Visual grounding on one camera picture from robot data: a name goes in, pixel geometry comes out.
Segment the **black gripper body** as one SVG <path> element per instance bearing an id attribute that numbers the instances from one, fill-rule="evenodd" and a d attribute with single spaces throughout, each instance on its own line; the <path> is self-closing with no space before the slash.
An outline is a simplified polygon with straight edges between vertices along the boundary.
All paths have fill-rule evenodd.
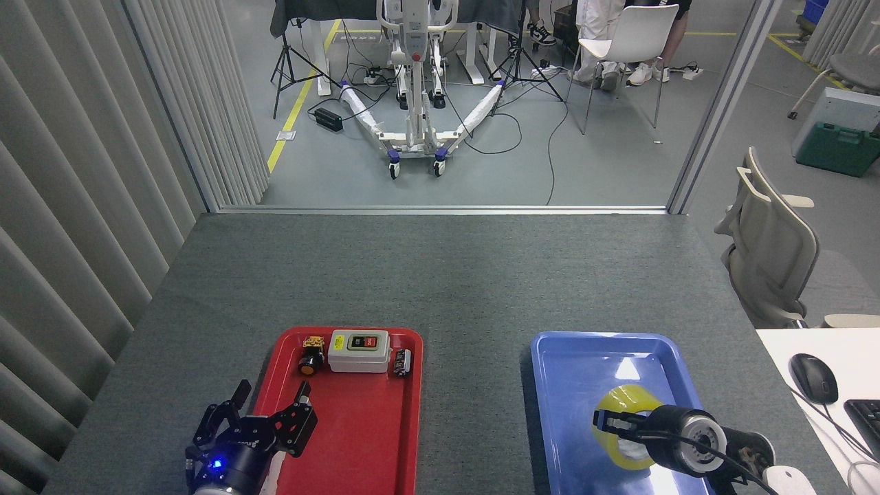
<path id="1" fill-rule="evenodd" d="M 648 454 L 656 464 L 684 474 L 694 474 L 692 467 L 695 447 L 682 438 L 692 439 L 684 433 L 685 424 L 694 416 L 692 408 L 660 406 L 646 420 Z"/>
<path id="2" fill-rule="evenodd" d="M 214 439 L 213 447 L 186 448 L 186 485 L 191 494 L 258 494 L 276 451 L 267 421 L 240 421 Z"/>

